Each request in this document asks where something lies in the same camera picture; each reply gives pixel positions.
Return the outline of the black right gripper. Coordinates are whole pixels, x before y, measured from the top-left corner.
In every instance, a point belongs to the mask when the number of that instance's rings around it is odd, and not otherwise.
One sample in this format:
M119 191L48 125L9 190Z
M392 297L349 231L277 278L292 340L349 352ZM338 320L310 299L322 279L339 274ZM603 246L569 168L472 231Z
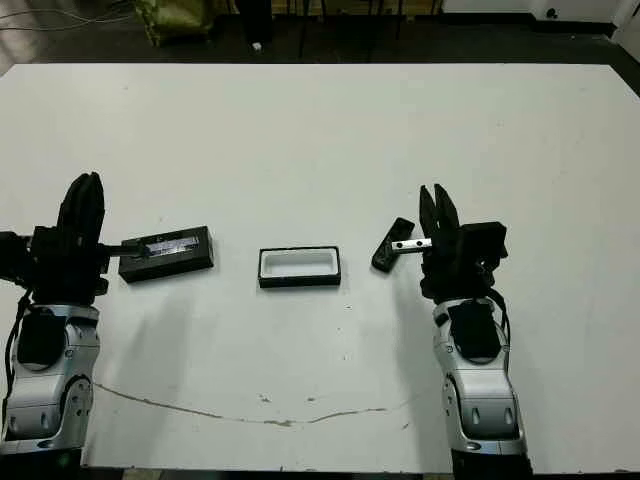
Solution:
M436 303L488 296L500 266L500 229L460 227L446 189L435 184L434 191L435 201L420 187L419 222L426 237L394 240L392 252L422 255L422 294Z

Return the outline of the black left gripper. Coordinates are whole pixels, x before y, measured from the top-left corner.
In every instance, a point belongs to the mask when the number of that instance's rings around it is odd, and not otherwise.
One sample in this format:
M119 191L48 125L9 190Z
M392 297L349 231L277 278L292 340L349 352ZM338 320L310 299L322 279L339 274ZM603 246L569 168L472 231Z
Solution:
M98 242L105 215L97 172L83 173L69 186L57 227L37 226L31 237L31 285L37 303L92 303L107 293L104 277L113 257L143 257L145 246Z

